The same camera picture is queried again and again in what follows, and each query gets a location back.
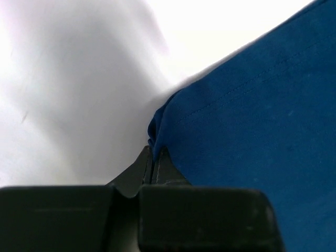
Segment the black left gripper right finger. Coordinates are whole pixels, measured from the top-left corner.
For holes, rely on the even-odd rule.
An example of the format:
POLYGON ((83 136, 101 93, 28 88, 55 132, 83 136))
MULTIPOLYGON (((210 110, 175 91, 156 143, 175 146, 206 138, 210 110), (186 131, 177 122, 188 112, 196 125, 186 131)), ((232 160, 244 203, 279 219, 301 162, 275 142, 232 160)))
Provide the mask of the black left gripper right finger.
POLYGON ((138 193, 140 251, 284 251, 266 195, 246 188, 192 186, 167 149, 138 193))

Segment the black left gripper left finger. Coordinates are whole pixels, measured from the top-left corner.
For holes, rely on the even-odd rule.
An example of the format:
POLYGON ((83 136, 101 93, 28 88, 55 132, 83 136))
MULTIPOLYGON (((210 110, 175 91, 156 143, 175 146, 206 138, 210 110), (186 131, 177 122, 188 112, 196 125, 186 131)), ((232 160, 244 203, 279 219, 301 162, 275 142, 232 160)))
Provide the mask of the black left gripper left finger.
POLYGON ((151 166, 146 146, 106 185, 2 188, 1 251, 107 251, 116 223, 136 217, 151 166))

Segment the blue t shirt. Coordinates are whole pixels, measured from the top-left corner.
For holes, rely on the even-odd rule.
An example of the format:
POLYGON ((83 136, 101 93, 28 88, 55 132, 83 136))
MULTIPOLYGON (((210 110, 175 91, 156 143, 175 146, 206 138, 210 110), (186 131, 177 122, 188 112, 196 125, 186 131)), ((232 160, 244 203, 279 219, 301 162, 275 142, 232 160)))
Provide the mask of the blue t shirt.
POLYGON ((335 251, 335 1, 176 92, 148 134, 194 185, 263 191, 288 251, 335 251))

